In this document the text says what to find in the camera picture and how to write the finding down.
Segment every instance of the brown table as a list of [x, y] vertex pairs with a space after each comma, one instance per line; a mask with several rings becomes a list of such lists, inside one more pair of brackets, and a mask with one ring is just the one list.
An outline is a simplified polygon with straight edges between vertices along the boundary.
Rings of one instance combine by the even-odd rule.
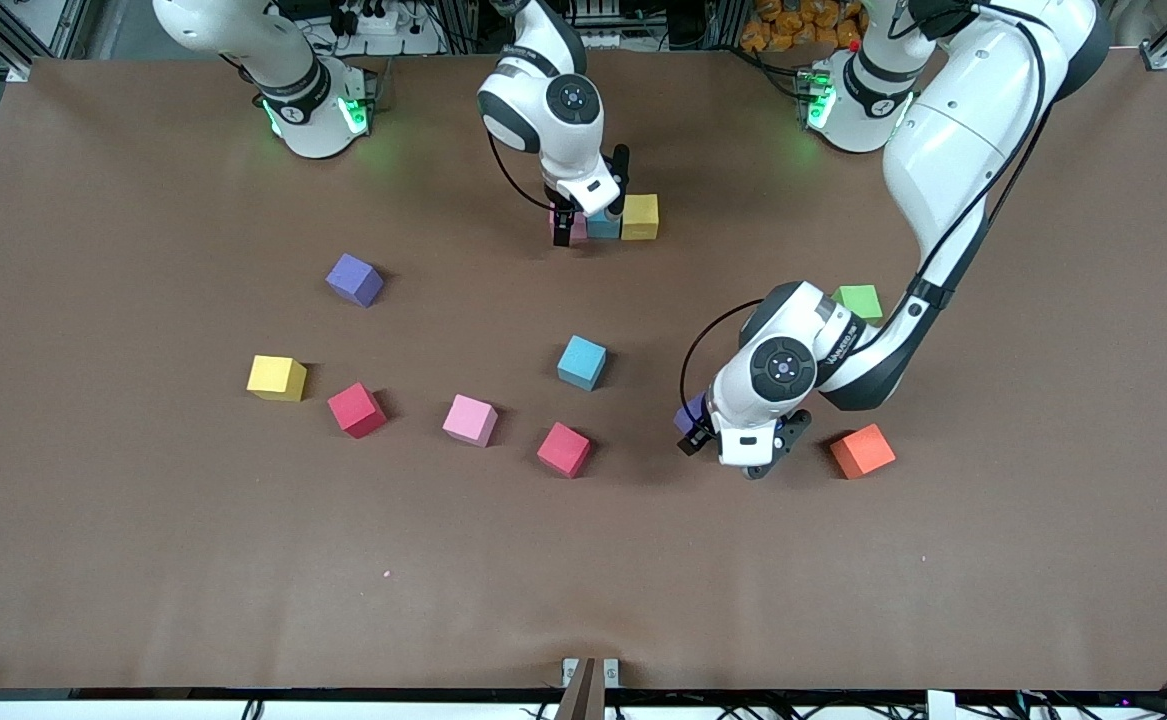
[[[599, 53], [664, 223], [554, 250], [475, 116], [490, 63], [404, 61], [323, 163], [217, 61], [8, 88], [0, 687], [509, 687], [580, 653], [635, 687], [1167, 678], [1165, 74], [1118, 51], [1064, 102], [888, 406], [812, 401], [748, 483], [675, 448], [685, 347], [790, 279], [893, 302], [917, 251], [880, 158], [729, 56]], [[387, 272], [372, 309], [323, 286], [344, 251]], [[572, 333], [610, 348], [596, 392], [555, 378]], [[256, 352], [310, 364], [309, 400], [246, 393]], [[392, 418], [364, 441], [324, 405], [355, 380]], [[502, 408], [487, 450], [441, 432], [456, 392]], [[534, 460], [555, 420], [598, 443], [573, 482]], [[899, 461], [836, 478], [819, 441], [871, 421]]]

